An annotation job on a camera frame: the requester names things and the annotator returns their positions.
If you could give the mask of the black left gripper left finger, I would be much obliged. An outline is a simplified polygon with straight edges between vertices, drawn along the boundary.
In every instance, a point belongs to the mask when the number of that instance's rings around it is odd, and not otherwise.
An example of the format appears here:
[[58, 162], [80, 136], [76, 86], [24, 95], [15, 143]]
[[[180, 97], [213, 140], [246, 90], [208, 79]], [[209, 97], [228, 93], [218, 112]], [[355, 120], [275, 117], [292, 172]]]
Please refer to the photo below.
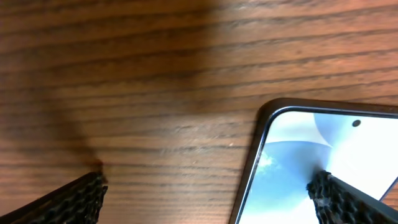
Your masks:
[[96, 224], [108, 187], [101, 172], [90, 172], [1, 216], [1, 224]]

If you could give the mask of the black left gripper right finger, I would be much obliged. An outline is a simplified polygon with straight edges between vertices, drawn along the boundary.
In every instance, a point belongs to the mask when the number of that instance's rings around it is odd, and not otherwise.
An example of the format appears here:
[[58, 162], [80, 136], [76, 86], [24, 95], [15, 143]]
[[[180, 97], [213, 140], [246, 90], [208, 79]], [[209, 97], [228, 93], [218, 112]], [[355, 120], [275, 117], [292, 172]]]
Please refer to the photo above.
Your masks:
[[397, 224], [397, 210], [325, 170], [312, 175], [306, 190], [320, 224]]

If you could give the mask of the Samsung Galaxy smartphone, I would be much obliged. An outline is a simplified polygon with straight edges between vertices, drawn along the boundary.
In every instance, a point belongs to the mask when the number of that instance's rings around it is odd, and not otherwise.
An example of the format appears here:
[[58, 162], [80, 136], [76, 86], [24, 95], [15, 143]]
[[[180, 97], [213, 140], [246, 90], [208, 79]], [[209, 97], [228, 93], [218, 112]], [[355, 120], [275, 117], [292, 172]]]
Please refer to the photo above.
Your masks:
[[319, 223], [306, 190], [325, 170], [381, 201], [397, 185], [397, 107], [277, 98], [264, 104], [230, 223]]

